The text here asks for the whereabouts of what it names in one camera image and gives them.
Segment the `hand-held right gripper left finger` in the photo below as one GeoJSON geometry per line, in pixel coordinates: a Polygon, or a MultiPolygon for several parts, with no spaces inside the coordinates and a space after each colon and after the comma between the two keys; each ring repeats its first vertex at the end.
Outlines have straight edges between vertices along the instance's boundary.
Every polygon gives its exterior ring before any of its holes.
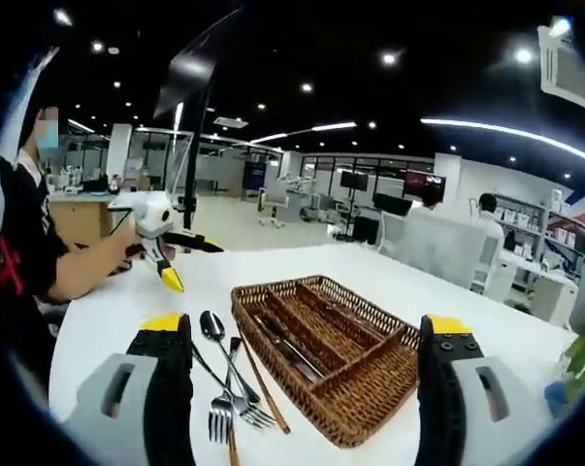
{"type": "Polygon", "coordinates": [[[63,422],[98,465],[193,465],[191,327],[185,314],[146,321],[77,390],[63,422]]]}

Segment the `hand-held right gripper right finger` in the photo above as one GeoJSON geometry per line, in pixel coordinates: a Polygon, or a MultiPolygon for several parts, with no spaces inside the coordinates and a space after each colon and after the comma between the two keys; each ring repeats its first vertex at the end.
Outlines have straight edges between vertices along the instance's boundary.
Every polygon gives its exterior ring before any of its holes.
{"type": "Polygon", "coordinates": [[[420,324],[418,465],[519,465],[539,434],[539,403],[455,317],[420,324]]]}

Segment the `person's left hand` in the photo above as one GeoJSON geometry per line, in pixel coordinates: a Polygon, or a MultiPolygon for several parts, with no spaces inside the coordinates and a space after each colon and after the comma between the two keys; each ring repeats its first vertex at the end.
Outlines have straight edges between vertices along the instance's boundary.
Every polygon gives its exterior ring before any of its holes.
{"type": "Polygon", "coordinates": [[[142,259],[145,255],[135,220],[131,216],[118,225],[109,243],[112,274],[129,270],[133,260],[142,259]]]}

